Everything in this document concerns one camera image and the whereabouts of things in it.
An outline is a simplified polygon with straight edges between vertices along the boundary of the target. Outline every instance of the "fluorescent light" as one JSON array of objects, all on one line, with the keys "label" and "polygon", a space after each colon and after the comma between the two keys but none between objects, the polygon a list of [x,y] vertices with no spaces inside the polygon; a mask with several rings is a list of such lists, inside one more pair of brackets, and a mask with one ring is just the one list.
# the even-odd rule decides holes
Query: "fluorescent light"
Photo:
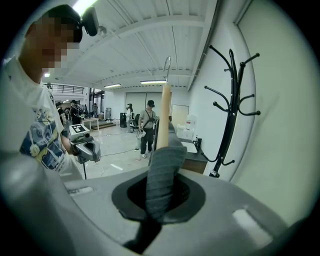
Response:
[{"label": "fluorescent light", "polygon": [[165,84],[166,80],[150,80],[150,81],[141,81],[140,84],[142,85],[158,85],[158,84]]},{"label": "fluorescent light", "polygon": [[85,10],[92,6],[97,0],[78,0],[72,8],[81,16]]},{"label": "fluorescent light", "polygon": [[111,88],[111,87],[118,87],[118,86],[121,86],[121,84],[117,83],[117,84],[106,85],[104,88]]}]

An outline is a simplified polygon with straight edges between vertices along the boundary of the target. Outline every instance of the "man in gray shirt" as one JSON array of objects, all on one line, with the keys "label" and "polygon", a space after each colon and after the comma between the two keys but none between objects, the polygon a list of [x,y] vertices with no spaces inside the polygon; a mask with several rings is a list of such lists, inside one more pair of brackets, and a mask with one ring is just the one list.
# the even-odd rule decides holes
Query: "man in gray shirt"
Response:
[{"label": "man in gray shirt", "polygon": [[142,158],[146,158],[146,149],[148,142],[148,152],[152,151],[152,144],[154,142],[154,118],[156,112],[152,110],[155,107],[153,100],[148,100],[147,107],[140,113],[139,117],[139,131],[144,131],[145,135],[141,137],[140,154]]}]

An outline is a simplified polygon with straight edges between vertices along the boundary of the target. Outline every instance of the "white ceiling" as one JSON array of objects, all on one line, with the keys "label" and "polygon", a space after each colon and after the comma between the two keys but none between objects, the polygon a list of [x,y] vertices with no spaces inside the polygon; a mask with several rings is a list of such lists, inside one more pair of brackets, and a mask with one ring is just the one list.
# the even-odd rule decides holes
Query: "white ceiling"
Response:
[{"label": "white ceiling", "polygon": [[[76,0],[50,1],[49,6]],[[141,86],[143,80],[164,79],[188,89],[202,55],[217,0],[98,0],[93,6],[105,36],[85,32],[79,49],[69,51],[61,68],[43,81],[103,89]]]}]

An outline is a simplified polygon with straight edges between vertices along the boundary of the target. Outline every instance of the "white floor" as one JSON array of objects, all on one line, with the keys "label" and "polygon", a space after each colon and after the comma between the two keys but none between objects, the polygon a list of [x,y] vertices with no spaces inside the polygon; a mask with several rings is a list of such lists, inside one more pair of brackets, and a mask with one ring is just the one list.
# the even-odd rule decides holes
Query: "white floor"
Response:
[{"label": "white floor", "polygon": [[[150,154],[147,158],[141,158],[140,149],[137,147],[137,130],[127,133],[127,128],[119,125],[103,128],[99,131],[91,131],[91,136],[100,143],[101,159],[99,162],[88,161],[85,163],[87,179],[94,179],[145,167],[149,163]],[[84,168],[77,162],[79,171],[85,179]]]}]

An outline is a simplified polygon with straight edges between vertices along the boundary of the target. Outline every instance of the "black cap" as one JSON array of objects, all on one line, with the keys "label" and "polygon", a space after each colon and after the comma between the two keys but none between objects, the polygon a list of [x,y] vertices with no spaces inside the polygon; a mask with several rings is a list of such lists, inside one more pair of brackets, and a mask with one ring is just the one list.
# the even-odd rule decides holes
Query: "black cap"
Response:
[{"label": "black cap", "polygon": [[83,36],[81,17],[70,5],[58,5],[47,11],[46,15],[50,18],[61,18],[61,23],[63,24],[73,24],[73,42],[81,42]]},{"label": "black cap", "polygon": [[155,107],[155,102],[154,102],[152,99],[150,99],[150,100],[148,100],[147,105],[148,105],[149,107],[154,108],[154,107]]}]

